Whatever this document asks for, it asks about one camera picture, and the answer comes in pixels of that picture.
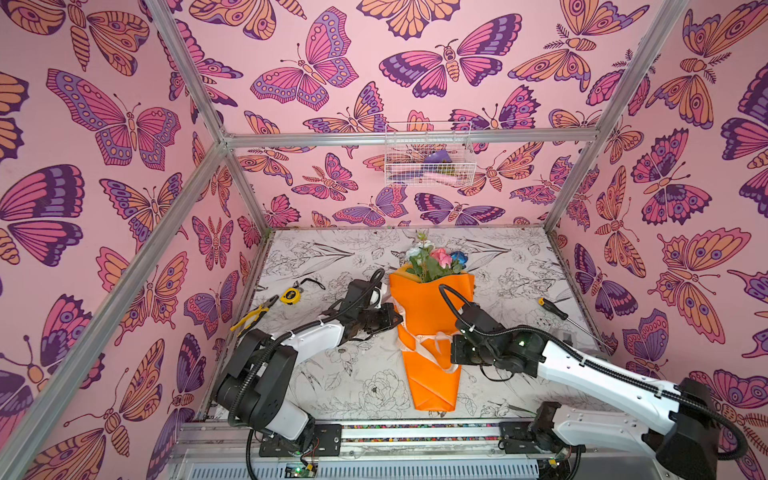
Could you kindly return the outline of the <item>orange wrapping paper sheet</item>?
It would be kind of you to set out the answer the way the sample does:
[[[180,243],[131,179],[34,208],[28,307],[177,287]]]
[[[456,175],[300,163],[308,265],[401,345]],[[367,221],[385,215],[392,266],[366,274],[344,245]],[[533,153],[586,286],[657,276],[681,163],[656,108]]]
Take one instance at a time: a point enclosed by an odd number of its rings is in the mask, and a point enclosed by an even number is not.
[[[389,276],[392,298],[403,315],[398,341],[414,408],[446,413],[456,408],[461,367],[451,362],[452,337],[458,328],[456,317],[440,294],[441,285],[473,299],[475,278],[471,274],[422,283],[402,267]]]

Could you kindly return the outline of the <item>white ribbon bundle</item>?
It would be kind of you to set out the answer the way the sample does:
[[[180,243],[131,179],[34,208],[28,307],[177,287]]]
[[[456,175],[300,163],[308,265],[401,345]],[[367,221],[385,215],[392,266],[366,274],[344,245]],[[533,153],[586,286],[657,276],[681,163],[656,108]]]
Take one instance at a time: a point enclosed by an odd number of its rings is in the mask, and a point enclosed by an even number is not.
[[[453,335],[443,331],[436,334],[414,334],[407,327],[407,313],[404,307],[395,303],[395,309],[402,321],[398,325],[398,347],[404,353],[415,353],[435,365],[446,374],[453,374],[459,366],[451,360]]]

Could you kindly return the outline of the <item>white fake flower stem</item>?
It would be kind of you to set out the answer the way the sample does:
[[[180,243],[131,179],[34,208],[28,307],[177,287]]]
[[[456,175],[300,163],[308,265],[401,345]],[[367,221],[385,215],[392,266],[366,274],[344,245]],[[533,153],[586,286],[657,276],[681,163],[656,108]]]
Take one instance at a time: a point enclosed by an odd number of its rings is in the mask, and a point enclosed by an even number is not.
[[[427,272],[427,258],[433,249],[436,249],[434,243],[428,239],[425,232],[418,231],[414,245],[406,251],[406,257],[410,267],[407,272],[415,275],[422,283],[428,283],[432,280]]]

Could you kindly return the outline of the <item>blue fake flower stem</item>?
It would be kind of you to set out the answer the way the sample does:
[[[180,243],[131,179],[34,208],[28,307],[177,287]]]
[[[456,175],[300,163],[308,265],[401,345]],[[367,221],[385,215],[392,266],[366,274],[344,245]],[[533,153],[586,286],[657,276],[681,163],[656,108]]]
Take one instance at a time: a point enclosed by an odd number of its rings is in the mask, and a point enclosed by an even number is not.
[[[452,264],[451,268],[455,272],[462,271],[466,268],[466,264],[468,262],[468,256],[461,251],[454,251],[451,254]]]

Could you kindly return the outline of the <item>pink fake rose stem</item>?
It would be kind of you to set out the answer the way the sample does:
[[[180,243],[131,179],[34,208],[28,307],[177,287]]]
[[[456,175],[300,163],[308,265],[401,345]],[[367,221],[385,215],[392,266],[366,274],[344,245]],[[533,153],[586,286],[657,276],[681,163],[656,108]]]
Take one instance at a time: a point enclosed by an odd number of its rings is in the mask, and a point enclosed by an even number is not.
[[[453,274],[453,258],[444,248],[433,249],[427,258],[426,265],[432,280]]]

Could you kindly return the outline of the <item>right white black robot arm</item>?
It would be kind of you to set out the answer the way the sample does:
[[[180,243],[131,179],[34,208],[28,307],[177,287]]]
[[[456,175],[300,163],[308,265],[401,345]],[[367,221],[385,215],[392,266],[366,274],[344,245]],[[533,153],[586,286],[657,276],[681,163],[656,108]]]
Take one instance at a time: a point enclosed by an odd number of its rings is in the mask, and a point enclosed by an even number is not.
[[[681,479],[714,479],[719,462],[747,456],[745,434],[715,410],[702,383],[675,384],[612,366],[541,329],[506,328],[467,300],[449,310],[458,330],[452,363],[557,382],[612,408],[593,412],[544,402],[531,421],[503,428],[499,446],[506,451],[531,447],[579,465],[587,447],[604,447],[648,456]]]

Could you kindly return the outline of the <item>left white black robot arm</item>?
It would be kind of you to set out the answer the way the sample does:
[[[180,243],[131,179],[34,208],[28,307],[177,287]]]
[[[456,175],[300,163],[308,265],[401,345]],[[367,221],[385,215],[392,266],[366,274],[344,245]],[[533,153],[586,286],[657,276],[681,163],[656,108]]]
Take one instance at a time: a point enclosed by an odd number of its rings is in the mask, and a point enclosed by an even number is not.
[[[213,388],[213,401],[227,411],[232,427],[272,434],[294,452],[315,442],[315,418],[287,399],[294,368],[349,342],[367,341],[403,322],[378,270],[349,283],[346,295],[309,323],[272,335],[248,331]]]

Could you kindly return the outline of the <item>yellow tape measure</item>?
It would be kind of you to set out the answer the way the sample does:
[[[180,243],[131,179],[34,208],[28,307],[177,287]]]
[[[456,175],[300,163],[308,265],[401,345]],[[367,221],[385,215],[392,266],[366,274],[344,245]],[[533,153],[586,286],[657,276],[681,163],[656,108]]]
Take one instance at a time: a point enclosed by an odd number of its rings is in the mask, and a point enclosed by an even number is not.
[[[321,290],[325,290],[326,287],[318,280],[313,278],[303,278],[297,280],[291,287],[286,289],[280,296],[279,300],[285,305],[295,305],[300,302],[302,294],[305,291],[305,284],[312,284],[319,287]]]

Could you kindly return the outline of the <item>green circuit board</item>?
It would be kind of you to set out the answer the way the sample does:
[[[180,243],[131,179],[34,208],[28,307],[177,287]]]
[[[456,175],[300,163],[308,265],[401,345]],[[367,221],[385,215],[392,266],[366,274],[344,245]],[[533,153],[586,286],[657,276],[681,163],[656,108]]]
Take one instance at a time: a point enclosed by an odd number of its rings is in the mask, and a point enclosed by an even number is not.
[[[314,463],[287,464],[284,470],[285,479],[315,478],[317,465]]]

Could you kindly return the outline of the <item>black handled screwdriver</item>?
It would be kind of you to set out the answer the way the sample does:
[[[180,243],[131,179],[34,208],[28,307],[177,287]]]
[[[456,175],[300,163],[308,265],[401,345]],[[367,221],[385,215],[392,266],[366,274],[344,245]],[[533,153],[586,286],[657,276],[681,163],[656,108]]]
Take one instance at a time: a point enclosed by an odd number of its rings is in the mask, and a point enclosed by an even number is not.
[[[596,343],[596,345],[600,348],[601,352],[603,352],[604,354],[608,354],[608,345],[607,344],[605,344],[601,339],[599,339],[594,334],[592,334],[591,331],[588,330],[586,327],[582,327],[575,320],[571,320],[569,315],[566,312],[560,310],[556,303],[554,303],[554,302],[552,302],[552,301],[550,301],[550,300],[548,300],[546,298],[541,297],[541,298],[538,299],[538,304],[543,309],[545,309],[546,311],[548,311],[548,312],[554,314],[555,316],[557,316],[560,320],[568,322],[568,323],[571,323],[572,325],[577,327],[579,330],[581,330],[586,335],[588,335]]]

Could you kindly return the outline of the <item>yellow handled tool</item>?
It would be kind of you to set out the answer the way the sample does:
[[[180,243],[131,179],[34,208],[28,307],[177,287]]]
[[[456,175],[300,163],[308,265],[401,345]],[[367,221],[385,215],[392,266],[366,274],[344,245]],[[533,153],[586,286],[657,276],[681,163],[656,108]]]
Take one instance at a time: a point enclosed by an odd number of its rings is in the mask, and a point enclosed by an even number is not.
[[[248,312],[240,321],[233,325],[230,328],[230,331],[239,331],[240,336],[244,335],[266,315],[266,313],[274,306],[278,299],[278,295],[273,295],[272,297],[268,298],[265,302],[260,304],[254,310]]]

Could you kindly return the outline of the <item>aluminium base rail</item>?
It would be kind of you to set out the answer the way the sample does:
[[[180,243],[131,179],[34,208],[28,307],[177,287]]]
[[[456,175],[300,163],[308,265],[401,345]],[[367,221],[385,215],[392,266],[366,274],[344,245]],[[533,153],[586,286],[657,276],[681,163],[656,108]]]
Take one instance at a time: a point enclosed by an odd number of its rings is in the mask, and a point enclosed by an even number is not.
[[[165,479],[285,479],[287,464],[314,463],[302,479],[670,479],[640,453],[589,446],[575,455],[499,447],[512,419],[330,421],[324,443],[304,456],[272,437],[246,439],[242,428],[189,423],[171,455]]]

